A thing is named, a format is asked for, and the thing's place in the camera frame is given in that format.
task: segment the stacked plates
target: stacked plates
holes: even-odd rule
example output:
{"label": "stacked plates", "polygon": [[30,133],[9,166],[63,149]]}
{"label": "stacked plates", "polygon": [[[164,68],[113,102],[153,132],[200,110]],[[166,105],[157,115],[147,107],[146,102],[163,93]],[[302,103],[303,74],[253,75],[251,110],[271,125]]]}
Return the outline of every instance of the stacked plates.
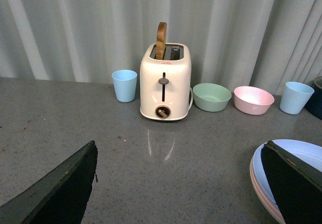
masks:
{"label": "stacked plates", "polygon": [[[301,160],[307,162],[314,168],[322,171],[322,147],[297,140],[278,139],[273,140],[275,144],[289,151]],[[259,146],[251,160],[250,174],[255,192],[266,210],[280,224],[285,224],[283,216],[275,202],[273,193],[268,184],[261,160],[261,150],[264,144]]]}

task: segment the green bowl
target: green bowl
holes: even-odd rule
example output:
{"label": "green bowl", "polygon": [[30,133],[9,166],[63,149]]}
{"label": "green bowl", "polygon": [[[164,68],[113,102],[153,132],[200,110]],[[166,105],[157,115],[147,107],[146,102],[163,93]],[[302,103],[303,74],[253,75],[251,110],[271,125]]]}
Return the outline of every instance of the green bowl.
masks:
{"label": "green bowl", "polygon": [[219,112],[231,99],[231,92],[220,85],[201,83],[193,88],[193,98],[200,109],[207,112]]}

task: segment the bowl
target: bowl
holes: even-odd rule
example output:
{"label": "bowl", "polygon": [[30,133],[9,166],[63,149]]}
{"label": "bowl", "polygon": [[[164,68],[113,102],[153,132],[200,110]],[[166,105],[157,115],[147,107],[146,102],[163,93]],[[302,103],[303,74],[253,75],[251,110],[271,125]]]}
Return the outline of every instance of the bowl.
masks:
{"label": "bowl", "polygon": [[250,115],[262,115],[274,103],[274,97],[256,87],[237,87],[234,90],[234,104],[238,110]]}
{"label": "bowl", "polygon": [[200,109],[207,112],[219,112],[231,99],[231,92],[217,84],[201,83],[194,86],[193,98]]}

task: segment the speckled countertop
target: speckled countertop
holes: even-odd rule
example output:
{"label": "speckled countertop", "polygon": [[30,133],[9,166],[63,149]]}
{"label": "speckled countertop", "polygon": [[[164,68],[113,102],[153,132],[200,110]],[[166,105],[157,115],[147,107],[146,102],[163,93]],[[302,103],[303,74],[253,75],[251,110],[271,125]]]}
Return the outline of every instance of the speckled countertop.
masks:
{"label": "speckled countertop", "polygon": [[261,116],[195,105],[172,123],[116,100],[112,85],[0,78],[0,205],[95,140],[97,175],[82,223],[276,223],[249,164],[270,139],[322,145],[322,121],[288,115],[280,97]]}

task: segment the black object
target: black object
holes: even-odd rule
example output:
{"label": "black object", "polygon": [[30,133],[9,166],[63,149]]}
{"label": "black object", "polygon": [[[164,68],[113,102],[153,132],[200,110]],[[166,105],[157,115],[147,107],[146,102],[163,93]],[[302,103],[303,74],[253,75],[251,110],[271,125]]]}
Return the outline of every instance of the black object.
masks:
{"label": "black object", "polygon": [[314,93],[306,104],[307,110],[315,117],[322,119],[322,77],[314,79]]}
{"label": "black object", "polygon": [[264,171],[287,224],[322,222],[322,172],[268,141],[261,150]]}
{"label": "black object", "polygon": [[92,192],[98,150],[90,141],[0,207],[1,224],[79,224]]}

